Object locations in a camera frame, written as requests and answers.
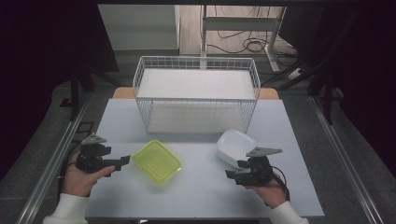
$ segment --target white wall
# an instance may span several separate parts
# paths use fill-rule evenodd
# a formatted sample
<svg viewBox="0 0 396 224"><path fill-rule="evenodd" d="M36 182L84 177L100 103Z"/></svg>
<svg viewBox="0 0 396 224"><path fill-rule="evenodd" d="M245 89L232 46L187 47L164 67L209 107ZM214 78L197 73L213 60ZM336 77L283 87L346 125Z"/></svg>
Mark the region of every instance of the white wall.
<svg viewBox="0 0 396 224"><path fill-rule="evenodd" d="M114 50L178 49L178 6L99 5Z"/></svg>

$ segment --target yellow-green container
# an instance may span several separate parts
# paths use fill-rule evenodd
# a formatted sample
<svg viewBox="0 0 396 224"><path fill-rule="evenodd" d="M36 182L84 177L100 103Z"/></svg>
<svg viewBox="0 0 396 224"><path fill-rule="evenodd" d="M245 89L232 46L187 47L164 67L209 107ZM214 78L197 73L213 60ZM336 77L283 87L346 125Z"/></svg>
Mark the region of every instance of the yellow-green container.
<svg viewBox="0 0 396 224"><path fill-rule="evenodd" d="M180 159L158 140L148 142L131 158L154 183L166 183L181 168Z"/></svg>

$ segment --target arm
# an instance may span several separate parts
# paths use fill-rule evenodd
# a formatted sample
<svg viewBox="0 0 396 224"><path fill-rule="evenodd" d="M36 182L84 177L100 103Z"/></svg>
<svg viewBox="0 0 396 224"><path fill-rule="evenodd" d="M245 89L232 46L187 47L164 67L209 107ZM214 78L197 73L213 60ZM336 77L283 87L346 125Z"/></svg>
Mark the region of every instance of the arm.
<svg viewBox="0 0 396 224"><path fill-rule="evenodd" d="M78 154L74 155L64 176L64 193L50 217L45 217L44 224L86 224L85 209L88 203L86 197L98 179L114 171L114 166L106 167L94 174L85 174L74 165Z"/></svg>
<svg viewBox="0 0 396 224"><path fill-rule="evenodd" d="M283 189L273 179L266 186L245 186L252 189L272 208L270 219L273 224L308 224L306 218L299 217L290 203L286 201Z"/></svg>

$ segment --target sleeve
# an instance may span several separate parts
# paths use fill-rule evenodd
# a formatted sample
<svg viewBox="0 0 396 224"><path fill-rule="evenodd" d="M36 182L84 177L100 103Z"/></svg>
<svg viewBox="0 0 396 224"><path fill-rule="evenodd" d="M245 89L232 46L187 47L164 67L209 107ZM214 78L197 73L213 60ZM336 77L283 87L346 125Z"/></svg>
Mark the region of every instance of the sleeve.
<svg viewBox="0 0 396 224"><path fill-rule="evenodd" d="M273 224L308 224L306 218L297 215L291 207L290 202L282 203L270 212L270 219Z"/></svg>
<svg viewBox="0 0 396 224"><path fill-rule="evenodd" d="M50 217L45 217L43 224L87 224L85 209L88 198L70 194L61 194L61 200Z"/></svg>

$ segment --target wire basket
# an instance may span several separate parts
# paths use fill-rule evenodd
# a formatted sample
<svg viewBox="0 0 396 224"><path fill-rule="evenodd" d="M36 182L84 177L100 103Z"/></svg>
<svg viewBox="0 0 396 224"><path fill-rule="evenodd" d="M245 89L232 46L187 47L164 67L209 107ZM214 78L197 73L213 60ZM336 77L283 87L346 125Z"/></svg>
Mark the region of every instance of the wire basket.
<svg viewBox="0 0 396 224"><path fill-rule="evenodd" d="M260 95L252 59L142 57L134 95L148 133L248 130Z"/></svg>

